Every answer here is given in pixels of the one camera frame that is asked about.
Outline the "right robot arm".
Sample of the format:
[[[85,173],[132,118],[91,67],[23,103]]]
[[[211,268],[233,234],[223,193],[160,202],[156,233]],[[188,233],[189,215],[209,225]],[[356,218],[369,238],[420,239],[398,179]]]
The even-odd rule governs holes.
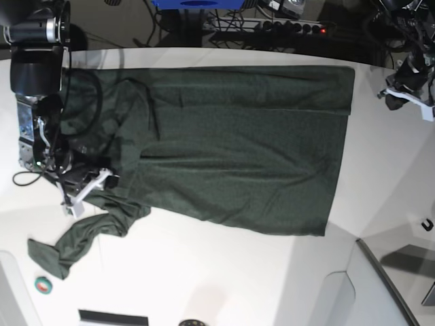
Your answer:
[[[71,58],[71,6],[68,1],[2,1],[1,26],[10,46],[10,87],[16,96],[19,163],[27,173],[46,177],[59,189],[66,213],[79,216],[83,201],[94,189],[113,185],[114,171],[70,146],[87,135],[102,112],[101,84],[89,72],[64,68]],[[60,124],[69,100],[62,85],[79,73],[90,80],[97,107],[89,125],[77,134],[63,134]]]

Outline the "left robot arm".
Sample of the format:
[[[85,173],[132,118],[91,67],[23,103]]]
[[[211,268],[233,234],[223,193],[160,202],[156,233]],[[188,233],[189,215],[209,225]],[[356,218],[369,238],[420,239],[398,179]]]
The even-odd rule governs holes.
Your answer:
[[[388,54],[406,53],[395,73],[385,79],[383,98],[391,111],[417,105],[422,118],[434,121],[434,2],[376,1],[362,29]]]

